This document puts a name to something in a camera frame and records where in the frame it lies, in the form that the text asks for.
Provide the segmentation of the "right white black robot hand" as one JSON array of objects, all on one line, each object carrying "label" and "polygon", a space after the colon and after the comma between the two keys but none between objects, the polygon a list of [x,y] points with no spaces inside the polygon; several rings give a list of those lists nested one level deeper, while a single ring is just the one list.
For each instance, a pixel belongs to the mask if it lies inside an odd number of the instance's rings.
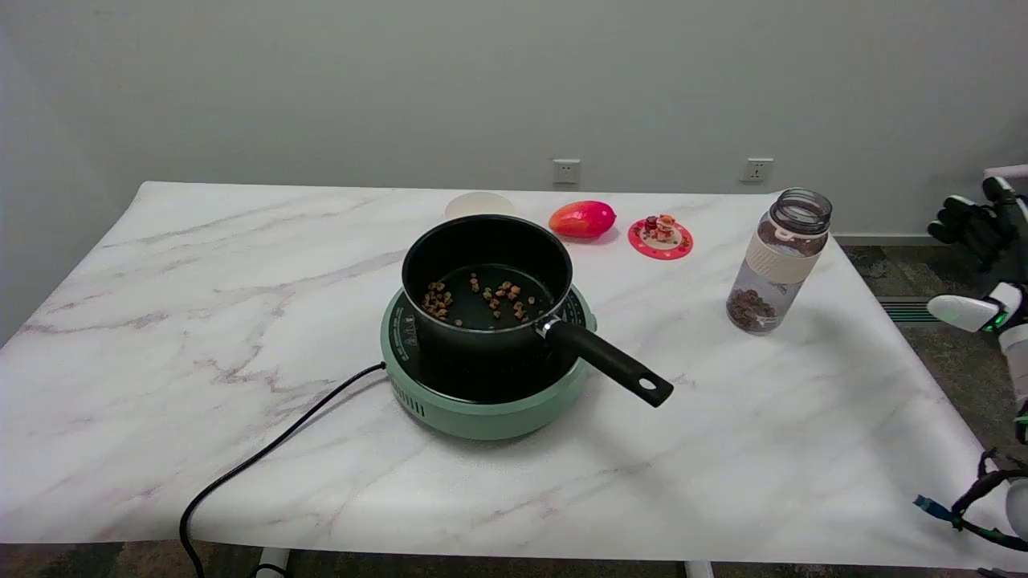
[{"label": "right white black robot hand", "polygon": [[951,195],[928,226],[930,237],[946,245],[963,246],[981,273],[1000,274],[981,297],[940,294],[928,312],[940,322],[963,332],[990,332],[1026,337],[1027,207],[1002,174],[988,173],[981,181],[984,204]]}]

